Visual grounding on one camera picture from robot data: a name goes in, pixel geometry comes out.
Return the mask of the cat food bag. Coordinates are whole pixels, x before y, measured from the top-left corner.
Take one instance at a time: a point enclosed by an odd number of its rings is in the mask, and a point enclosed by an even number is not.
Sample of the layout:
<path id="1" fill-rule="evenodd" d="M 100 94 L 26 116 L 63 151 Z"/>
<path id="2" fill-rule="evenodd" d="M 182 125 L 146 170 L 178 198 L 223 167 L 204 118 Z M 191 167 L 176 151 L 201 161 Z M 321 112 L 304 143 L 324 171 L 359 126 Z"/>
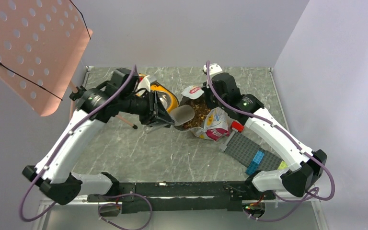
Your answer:
<path id="1" fill-rule="evenodd" d="M 226 113 L 218 107 L 213 109 L 207 107 L 205 90 L 192 85 L 186 87 L 181 95 L 180 102 L 170 103 L 167 108 L 175 121 L 175 129 L 213 141 L 230 135 Z"/>

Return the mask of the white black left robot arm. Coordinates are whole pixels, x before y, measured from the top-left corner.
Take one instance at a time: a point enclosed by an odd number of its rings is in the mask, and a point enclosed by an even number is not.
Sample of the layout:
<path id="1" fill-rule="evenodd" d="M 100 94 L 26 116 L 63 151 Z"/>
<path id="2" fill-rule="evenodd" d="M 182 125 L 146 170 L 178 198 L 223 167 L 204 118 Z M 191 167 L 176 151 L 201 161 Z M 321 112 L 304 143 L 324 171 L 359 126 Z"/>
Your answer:
<path id="1" fill-rule="evenodd" d="M 80 195 L 115 200 L 119 181 L 111 174 L 78 174 L 72 169 L 95 134 L 120 112 L 138 115 L 140 123 L 148 127 L 174 125 L 156 91 L 137 94 L 138 80 L 136 69 L 118 68 L 109 80 L 94 88 L 79 87 L 70 96 L 78 102 L 70 123 L 50 152 L 37 165 L 26 166 L 23 175 L 60 205 Z"/>

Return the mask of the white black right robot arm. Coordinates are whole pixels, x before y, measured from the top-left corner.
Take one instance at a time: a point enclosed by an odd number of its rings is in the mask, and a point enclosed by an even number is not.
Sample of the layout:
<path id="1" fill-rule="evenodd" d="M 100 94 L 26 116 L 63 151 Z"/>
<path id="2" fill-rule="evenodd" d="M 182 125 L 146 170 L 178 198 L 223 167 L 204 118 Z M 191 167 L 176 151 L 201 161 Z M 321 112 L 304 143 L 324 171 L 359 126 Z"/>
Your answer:
<path id="1" fill-rule="evenodd" d="M 246 195 L 257 199 L 268 190 L 286 190 L 303 197 L 321 177 L 327 154 L 302 144 L 270 114 L 252 94 L 241 94 L 234 77 L 226 72 L 207 76 L 203 91 L 208 107 L 223 109 L 230 118 L 260 136 L 287 164 L 286 169 L 258 170 L 245 186 Z"/>

